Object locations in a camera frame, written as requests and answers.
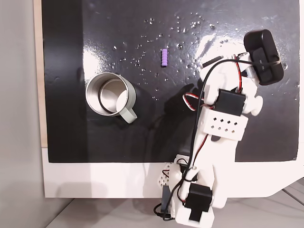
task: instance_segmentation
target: mug rim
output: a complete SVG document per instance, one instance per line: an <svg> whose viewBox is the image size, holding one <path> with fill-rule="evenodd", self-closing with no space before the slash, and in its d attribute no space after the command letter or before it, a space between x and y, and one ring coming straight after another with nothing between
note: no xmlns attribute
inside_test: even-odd
<svg viewBox="0 0 304 228"><path fill-rule="evenodd" d="M101 75L104 75L104 74L114 75L114 76L118 77L120 80L122 80L122 82L123 82L123 84L124 84L124 86L125 86L125 88L126 88L126 90L127 90L127 100L126 100L126 102L125 102L123 108L125 108L126 105L128 104L128 102L129 102L129 97L130 97L130 96L129 96L129 88L128 88L128 85L126 84L126 82L124 81L124 78L123 78L122 76L117 75L117 74L112 73L112 72L102 72L102 73L100 73L100 74L98 74L98 75L93 76L93 77L90 79L90 81L88 82L88 84L86 85L86 88L85 88L85 98L86 98L86 102L87 102L87 104L90 106L90 108L91 108L94 112L96 112L97 114L104 115L104 116L115 116L115 115L118 115L119 112L110 113L110 114L103 114L103 113L100 113L100 112L98 112L97 110L95 110L95 109L91 106L91 104L90 104L90 102L89 102L89 99L88 99L88 96L87 96L88 87L89 87L89 85L92 83L92 81L93 81L96 77L101 76Z"/></svg>

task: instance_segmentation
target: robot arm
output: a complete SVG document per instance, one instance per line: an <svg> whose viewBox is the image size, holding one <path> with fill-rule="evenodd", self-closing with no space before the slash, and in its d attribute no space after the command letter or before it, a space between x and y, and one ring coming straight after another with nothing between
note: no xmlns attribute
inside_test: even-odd
<svg viewBox="0 0 304 228"><path fill-rule="evenodd" d="M199 116L192 159L177 155L168 179L173 192L168 201L171 217L178 223L200 228L212 226L212 208L223 208L227 189L233 187L229 185L229 167L235 162L237 143L247 126L248 118L243 114L256 116L263 106L263 98L255 97L257 84L269 85L283 78L280 61L269 64L277 60L274 56L278 54L268 30L247 33L244 44L246 53L233 55L231 61L211 61L200 72L203 81L210 74L204 87L204 104L208 106L202 108ZM212 136L220 139L215 142ZM181 170L185 163L190 163L186 172Z"/></svg>

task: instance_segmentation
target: wet surface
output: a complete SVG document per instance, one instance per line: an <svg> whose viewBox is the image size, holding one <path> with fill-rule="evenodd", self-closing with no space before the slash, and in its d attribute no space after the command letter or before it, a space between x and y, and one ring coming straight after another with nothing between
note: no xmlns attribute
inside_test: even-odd
<svg viewBox="0 0 304 228"><path fill-rule="evenodd" d="M100 116L86 106L86 118L82 120L87 130L82 148L85 145L86 150L79 152L86 159L75 160L72 153L60 149L64 135L61 142L52 140L58 130L49 130L49 119L52 122L55 117L48 112L47 102L48 138L54 146L53 150L49 146L50 161L170 162L176 154L187 153L194 113L183 103L182 94L197 90L202 63L219 55L244 52L243 37L253 29L269 29L273 33L285 77L280 83L259 87L264 106L259 116L249 118L236 161L294 159L298 146L299 12L292 9L298 9L298 5L296 1L276 0L83 0L81 83L84 86L105 71L122 75L137 92L134 111L138 119L127 124L121 117ZM44 26L44 39L56 39L49 30L50 26ZM162 48L168 49L166 68L161 67ZM45 52L48 51L53 52L45 42ZM54 100L56 95L48 95L47 88L58 86L63 90L68 85L60 84L60 79L51 83L59 76L52 73L56 67L48 64L51 56L46 55L46 95L47 100ZM74 91L83 93L83 87L75 86ZM78 99L83 105L83 96ZM68 119L69 115L72 114L62 113L61 117Z"/></svg>

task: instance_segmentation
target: stainless steel mug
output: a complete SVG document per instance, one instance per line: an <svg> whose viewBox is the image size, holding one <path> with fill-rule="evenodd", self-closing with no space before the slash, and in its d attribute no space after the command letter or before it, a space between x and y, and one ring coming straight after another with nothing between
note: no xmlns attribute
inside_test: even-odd
<svg viewBox="0 0 304 228"><path fill-rule="evenodd" d="M85 98L91 109L100 115L121 115L129 124L137 118L132 109L135 89L120 75L109 72L96 75L87 84Z"/></svg>

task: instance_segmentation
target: small purple cylinder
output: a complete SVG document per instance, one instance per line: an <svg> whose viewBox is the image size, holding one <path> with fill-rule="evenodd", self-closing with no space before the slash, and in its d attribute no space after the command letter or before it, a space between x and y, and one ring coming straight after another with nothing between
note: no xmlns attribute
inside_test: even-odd
<svg viewBox="0 0 304 228"><path fill-rule="evenodd" d="M166 67L168 65L168 50L161 50L161 66Z"/></svg>

